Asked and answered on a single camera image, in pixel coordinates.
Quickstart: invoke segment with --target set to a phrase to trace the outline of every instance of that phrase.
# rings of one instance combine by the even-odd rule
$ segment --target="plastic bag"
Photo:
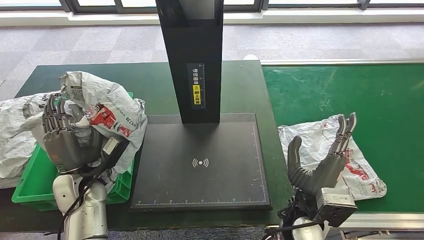
[[[278,134],[286,163],[290,141],[295,136],[300,136],[302,138],[299,149],[300,165],[309,170],[315,169],[328,154],[331,144],[336,139],[336,132],[339,129],[338,116],[292,126],[279,126]],[[386,184],[374,172],[352,137],[345,155],[347,161],[338,178],[336,188],[348,189],[355,201],[381,198],[386,195]]]
[[[0,189],[16,187],[25,164],[33,154],[36,140],[21,126],[43,111],[50,93],[0,101]]]
[[[102,174],[110,191],[118,174],[130,168],[143,142],[147,125],[145,102],[132,99],[118,83],[87,72],[67,72],[60,82],[62,95],[87,113],[80,123],[86,121],[107,138],[122,136],[129,140],[116,165]]]

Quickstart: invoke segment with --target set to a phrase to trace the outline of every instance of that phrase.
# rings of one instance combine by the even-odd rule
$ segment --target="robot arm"
[[[91,128],[90,144],[80,147],[65,114],[63,98],[50,95],[42,123],[44,146],[60,175],[53,182],[53,194],[63,214],[57,239],[64,230],[65,240],[103,240],[108,238],[106,187],[98,180],[103,171],[113,167],[129,141],[111,137],[102,148],[103,136]],[[101,164],[88,166],[101,158]]]
[[[345,151],[355,129],[357,118],[351,113],[348,119],[338,117],[339,129],[328,155],[313,171],[301,167],[300,136],[288,145],[288,179],[294,186],[294,196],[286,208],[279,212],[279,228],[269,229],[263,240],[323,240],[324,226],[340,226],[357,207],[348,190],[334,188],[345,167]]]

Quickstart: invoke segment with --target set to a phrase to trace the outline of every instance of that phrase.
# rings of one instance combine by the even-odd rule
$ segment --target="label sticker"
[[[192,109],[206,109],[205,96],[205,64],[188,63],[188,83],[192,96]]]

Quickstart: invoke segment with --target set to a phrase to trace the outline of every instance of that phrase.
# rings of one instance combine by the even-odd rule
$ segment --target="wireless charging symbol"
[[[207,168],[209,166],[209,159],[207,157],[204,158],[204,160],[197,160],[196,158],[193,158],[193,161],[191,162],[193,165],[193,168],[197,168],[198,166],[203,166]]]

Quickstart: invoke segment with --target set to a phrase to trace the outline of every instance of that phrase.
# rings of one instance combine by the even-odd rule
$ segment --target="black scanning platform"
[[[149,116],[131,209],[260,209],[271,204],[254,113],[220,123]]]

